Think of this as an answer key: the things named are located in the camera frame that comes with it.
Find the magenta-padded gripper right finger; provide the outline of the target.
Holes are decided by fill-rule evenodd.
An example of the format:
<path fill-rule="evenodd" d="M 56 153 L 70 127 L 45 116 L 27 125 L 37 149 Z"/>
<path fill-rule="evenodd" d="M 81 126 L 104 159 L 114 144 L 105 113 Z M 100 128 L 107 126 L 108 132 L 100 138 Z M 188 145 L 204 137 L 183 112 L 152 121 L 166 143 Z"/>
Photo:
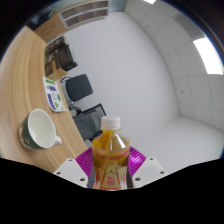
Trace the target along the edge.
<path fill-rule="evenodd" d="M 128 172 L 133 188 L 143 187 L 167 175 L 155 157 L 146 157 L 133 147 L 130 148 Z"/>

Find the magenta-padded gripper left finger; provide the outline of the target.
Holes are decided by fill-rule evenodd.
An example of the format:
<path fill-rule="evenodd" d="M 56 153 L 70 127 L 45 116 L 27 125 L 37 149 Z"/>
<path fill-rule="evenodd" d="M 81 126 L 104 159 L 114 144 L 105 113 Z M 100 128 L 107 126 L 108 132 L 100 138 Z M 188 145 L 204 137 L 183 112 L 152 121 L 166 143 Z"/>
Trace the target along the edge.
<path fill-rule="evenodd" d="M 94 184 L 92 150 L 87 149 L 77 158 L 66 159 L 54 174 L 78 186 L 92 188 Z"/>

